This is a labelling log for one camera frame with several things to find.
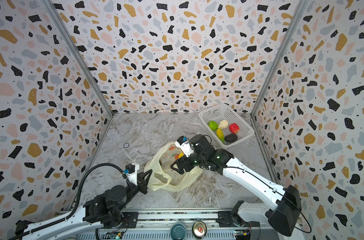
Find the red apple fruit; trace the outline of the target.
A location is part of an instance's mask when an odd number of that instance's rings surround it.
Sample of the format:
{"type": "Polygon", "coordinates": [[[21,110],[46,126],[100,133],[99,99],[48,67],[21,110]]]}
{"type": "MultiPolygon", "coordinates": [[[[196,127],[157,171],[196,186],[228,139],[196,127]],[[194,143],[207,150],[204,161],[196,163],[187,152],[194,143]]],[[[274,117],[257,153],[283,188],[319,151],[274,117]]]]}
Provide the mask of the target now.
{"type": "Polygon", "coordinates": [[[232,134],[237,134],[240,131],[240,127],[237,124],[229,125],[229,130],[232,134]]]}

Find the beige pear fruit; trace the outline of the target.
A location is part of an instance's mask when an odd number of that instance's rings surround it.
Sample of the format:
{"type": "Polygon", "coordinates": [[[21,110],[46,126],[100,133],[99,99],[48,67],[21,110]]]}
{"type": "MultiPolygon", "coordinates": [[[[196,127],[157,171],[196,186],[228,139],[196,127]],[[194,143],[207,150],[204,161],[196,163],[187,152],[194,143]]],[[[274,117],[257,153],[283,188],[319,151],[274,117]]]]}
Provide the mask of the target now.
{"type": "Polygon", "coordinates": [[[221,129],[221,130],[227,129],[228,126],[229,126],[229,122],[227,120],[222,120],[218,124],[218,128],[221,129]]]}

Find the green yellow mango fruit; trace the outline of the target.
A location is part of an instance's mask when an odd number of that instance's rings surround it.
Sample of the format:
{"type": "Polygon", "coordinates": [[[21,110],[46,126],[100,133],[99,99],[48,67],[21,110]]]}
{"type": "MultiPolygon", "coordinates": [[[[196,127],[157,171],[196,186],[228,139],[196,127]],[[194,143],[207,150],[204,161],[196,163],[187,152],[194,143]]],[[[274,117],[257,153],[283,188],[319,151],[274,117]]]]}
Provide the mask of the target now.
{"type": "Polygon", "coordinates": [[[218,128],[217,130],[216,130],[216,136],[218,137],[218,139],[221,141],[221,143],[225,143],[225,135],[224,135],[224,133],[223,133],[223,131],[222,131],[222,129],[220,129],[220,128],[218,128]]]}

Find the white plastic mesh basket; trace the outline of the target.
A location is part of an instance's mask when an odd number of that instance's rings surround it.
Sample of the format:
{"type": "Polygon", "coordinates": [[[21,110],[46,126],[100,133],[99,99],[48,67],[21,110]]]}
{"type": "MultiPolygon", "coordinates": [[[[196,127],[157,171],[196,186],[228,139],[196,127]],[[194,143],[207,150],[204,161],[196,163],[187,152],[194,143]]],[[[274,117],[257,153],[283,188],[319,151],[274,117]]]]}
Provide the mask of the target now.
{"type": "Polygon", "coordinates": [[[226,104],[203,110],[199,118],[209,135],[223,149],[235,146],[255,134],[252,127],[226,104]]]}

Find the dark avocado fruit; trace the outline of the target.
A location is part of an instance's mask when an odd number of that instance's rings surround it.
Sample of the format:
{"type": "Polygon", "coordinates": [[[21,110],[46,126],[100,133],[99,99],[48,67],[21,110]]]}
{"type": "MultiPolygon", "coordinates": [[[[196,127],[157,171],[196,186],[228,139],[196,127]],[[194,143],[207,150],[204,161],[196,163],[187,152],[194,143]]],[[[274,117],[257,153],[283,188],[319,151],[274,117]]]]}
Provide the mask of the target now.
{"type": "Polygon", "coordinates": [[[236,134],[230,134],[225,136],[225,141],[228,143],[234,143],[238,140],[238,136],[236,134]]]}

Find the yellow plastic bag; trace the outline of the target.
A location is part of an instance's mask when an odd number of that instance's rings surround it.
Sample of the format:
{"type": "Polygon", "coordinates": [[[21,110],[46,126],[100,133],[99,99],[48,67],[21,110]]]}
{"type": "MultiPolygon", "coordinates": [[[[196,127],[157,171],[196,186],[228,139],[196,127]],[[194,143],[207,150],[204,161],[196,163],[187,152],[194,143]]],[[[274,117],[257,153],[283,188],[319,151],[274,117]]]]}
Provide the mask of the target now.
{"type": "Polygon", "coordinates": [[[144,167],[145,172],[152,170],[148,188],[152,191],[179,192],[196,182],[203,173],[203,169],[195,167],[182,175],[171,169],[170,165],[178,160],[180,153],[182,153],[181,150],[173,142],[167,143],[158,150],[153,159],[144,167]]]}

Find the bright green round fruit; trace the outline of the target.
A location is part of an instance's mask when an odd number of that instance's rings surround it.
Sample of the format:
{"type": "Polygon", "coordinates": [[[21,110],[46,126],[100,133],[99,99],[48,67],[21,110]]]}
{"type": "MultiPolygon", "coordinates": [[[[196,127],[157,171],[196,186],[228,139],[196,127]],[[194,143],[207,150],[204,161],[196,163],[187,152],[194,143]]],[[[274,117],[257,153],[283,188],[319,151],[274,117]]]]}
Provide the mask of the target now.
{"type": "Polygon", "coordinates": [[[216,131],[218,129],[218,124],[215,121],[209,121],[208,127],[211,129],[211,131],[216,131]]]}

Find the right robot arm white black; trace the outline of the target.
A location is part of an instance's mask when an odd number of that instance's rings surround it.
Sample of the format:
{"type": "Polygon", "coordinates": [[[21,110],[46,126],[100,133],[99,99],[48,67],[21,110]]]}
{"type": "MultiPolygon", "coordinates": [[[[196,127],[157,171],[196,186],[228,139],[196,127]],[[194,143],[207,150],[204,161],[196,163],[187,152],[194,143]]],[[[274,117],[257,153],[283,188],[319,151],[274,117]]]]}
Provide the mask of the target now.
{"type": "Polygon", "coordinates": [[[302,212],[300,193],[295,187],[283,187],[262,177],[227,150],[216,150],[204,135],[199,134],[191,140],[181,136],[175,145],[183,156],[171,164],[172,170],[181,175],[197,169],[216,172],[263,201],[260,205],[238,201],[230,212],[219,214],[217,222],[220,225],[243,227],[249,222],[259,222],[269,224],[283,236],[292,235],[302,212]]]}

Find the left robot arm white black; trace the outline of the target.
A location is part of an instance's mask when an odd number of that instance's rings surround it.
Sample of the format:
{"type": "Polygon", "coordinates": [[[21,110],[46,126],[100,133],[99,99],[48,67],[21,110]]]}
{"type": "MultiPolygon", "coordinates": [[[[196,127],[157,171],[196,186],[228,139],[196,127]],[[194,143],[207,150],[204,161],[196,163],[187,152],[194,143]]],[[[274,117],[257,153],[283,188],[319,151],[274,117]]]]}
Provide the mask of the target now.
{"type": "Polygon", "coordinates": [[[123,209],[141,192],[147,194],[152,170],[139,173],[133,187],[117,185],[83,206],[39,223],[18,223],[19,233],[13,240],[60,240],[86,230],[115,228],[123,225],[123,209]]]}

